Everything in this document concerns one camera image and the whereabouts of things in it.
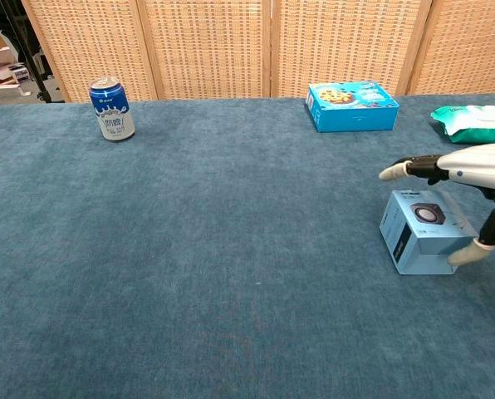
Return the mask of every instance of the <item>cookie box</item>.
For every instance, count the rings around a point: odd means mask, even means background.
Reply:
[[[377,83],[310,84],[306,105],[319,132],[390,131],[399,104]]]

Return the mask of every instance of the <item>can lid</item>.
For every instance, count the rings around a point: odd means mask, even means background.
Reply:
[[[113,76],[101,77],[91,83],[92,89],[110,89],[113,86],[118,85],[120,82]]]

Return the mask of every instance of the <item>blue box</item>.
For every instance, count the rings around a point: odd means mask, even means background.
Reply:
[[[478,236],[452,197],[437,191],[392,191],[380,232],[400,274],[454,274],[447,257]]]
[[[373,81],[309,85],[306,105],[320,133],[390,131],[399,111],[399,104]]]

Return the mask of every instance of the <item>wicker panel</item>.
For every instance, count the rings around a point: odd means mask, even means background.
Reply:
[[[268,63],[270,52],[270,14],[265,9],[269,2],[141,0],[140,4],[164,98],[260,97],[264,84],[269,94],[269,67],[267,81],[263,72],[263,52]]]
[[[416,52],[412,49],[422,33],[417,30],[424,25],[430,2],[276,0],[275,4],[273,95],[304,96],[309,83],[362,80],[377,81],[392,94],[404,92]]]
[[[495,0],[439,1],[432,13],[409,94],[495,92]]]
[[[157,98],[135,0],[23,3],[68,100],[89,101],[89,83],[100,76],[118,77],[131,101]]]

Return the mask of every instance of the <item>blue and white can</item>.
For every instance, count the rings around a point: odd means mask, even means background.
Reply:
[[[112,76],[96,79],[89,89],[101,133],[107,140],[130,138],[135,133],[124,87]]]

